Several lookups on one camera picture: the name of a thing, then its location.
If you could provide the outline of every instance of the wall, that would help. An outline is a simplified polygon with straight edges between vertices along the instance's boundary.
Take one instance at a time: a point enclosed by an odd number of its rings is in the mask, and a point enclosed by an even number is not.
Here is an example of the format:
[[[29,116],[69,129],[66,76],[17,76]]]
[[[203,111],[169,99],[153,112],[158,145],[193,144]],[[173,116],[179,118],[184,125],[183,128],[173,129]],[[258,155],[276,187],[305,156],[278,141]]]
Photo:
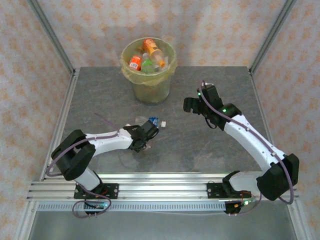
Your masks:
[[[39,0],[74,67],[117,66],[131,41],[171,43],[182,66],[250,66],[285,0]]]
[[[0,1],[0,239],[13,238],[70,75],[25,0]]]
[[[314,239],[320,236],[319,69],[319,1],[299,0],[254,81],[275,143],[300,159],[297,188],[307,207]]]

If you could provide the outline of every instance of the gray table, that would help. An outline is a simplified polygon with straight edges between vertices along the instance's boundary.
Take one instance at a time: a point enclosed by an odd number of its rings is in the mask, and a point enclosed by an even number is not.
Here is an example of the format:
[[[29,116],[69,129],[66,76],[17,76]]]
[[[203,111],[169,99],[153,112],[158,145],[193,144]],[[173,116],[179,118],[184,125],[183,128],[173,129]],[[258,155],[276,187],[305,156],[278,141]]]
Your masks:
[[[137,116],[166,121],[151,148],[136,153],[115,150],[94,157],[90,168],[98,173],[259,171],[245,149],[220,129],[210,129],[203,116],[183,111],[186,97],[197,97],[201,80],[214,83],[223,102],[235,104],[249,122],[267,136],[246,67],[178,67],[167,99],[155,106],[138,102],[119,67],[82,67],[76,83],[63,137],[73,130],[111,132],[99,113],[119,128],[133,125]]]

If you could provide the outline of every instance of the plastic bottle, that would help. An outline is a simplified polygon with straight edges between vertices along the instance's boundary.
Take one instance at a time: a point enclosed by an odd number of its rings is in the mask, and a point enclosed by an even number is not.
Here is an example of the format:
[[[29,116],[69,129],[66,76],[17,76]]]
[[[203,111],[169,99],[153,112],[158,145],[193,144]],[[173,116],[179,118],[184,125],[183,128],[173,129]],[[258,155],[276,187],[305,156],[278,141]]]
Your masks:
[[[135,125],[142,126],[143,124],[146,123],[146,121],[150,120],[157,128],[162,127],[165,128],[167,122],[165,121],[160,121],[158,117],[156,116],[151,116],[151,117],[146,117],[146,116],[137,116],[135,118]]]
[[[150,60],[148,53],[142,55],[141,72],[152,74],[155,72],[154,63]]]
[[[165,62],[165,66],[159,68],[159,70],[158,70],[159,72],[163,72],[163,71],[167,70],[167,68],[168,68],[168,57],[167,56],[164,58],[164,62]]]
[[[166,62],[164,60],[164,54],[151,38],[147,38],[143,41],[143,49],[149,54],[150,59],[155,64],[158,64],[161,68],[165,67]]]
[[[143,54],[144,54],[143,48],[138,47],[130,60],[129,68],[140,71]]]

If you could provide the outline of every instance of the metal post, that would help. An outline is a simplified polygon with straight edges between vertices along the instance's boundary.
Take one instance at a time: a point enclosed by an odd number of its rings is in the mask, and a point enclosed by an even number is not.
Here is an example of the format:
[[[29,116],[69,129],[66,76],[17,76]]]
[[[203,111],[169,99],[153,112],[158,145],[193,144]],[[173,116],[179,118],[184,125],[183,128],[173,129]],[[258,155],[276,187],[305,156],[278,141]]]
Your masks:
[[[61,57],[61,60],[63,61],[64,66],[70,72],[70,74],[72,74],[74,72],[74,68],[73,68],[64,48],[62,47],[57,35],[55,34],[55,31],[53,30],[52,26],[50,25],[44,11],[42,10],[39,2],[37,0],[27,0],[27,2],[29,3],[30,7],[34,11],[34,14],[36,15],[36,17],[40,21],[44,31],[46,32],[47,36],[51,40],[55,50],[57,51],[57,53]]]
[[[264,59],[266,53],[268,52],[268,49],[270,48],[272,42],[276,38],[280,28],[284,24],[287,16],[291,12],[291,9],[295,5],[295,3],[296,3],[296,0],[287,0],[285,2],[285,4],[284,4],[279,16],[277,17],[274,25],[272,26],[267,38],[265,39],[265,41],[263,43],[258,55],[254,59],[253,64],[249,69],[249,72],[250,72],[251,76],[253,76],[256,73],[261,61]]]

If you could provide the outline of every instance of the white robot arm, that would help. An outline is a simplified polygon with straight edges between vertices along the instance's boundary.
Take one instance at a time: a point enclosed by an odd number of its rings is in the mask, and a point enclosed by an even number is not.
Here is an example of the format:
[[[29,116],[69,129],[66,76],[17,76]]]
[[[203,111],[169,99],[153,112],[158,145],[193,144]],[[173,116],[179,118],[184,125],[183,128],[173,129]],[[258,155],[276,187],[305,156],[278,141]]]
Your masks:
[[[293,186],[298,182],[299,159],[286,155],[268,142],[231,103],[223,104],[213,84],[203,83],[197,89],[198,98],[184,99],[183,110],[203,115],[210,128],[219,127],[236,139],[254,158],[261,172],[250,174],[235,171],[224,179],[226,195],[236,195],[240,191],[260,191],[267,199],[274,201],[290,190],[293,201]]]
[[[159,129],[147,121],[142,126],[126,125],[119,131],[101,134],[84,134],[81,130],[73,131],[51,154],[67,181],[74,180],[95,194],[103,193],[105,187],[98,175],[88,168],[90,160],[99,154],[116,149],[131,149],[137,153],[146,147]]]

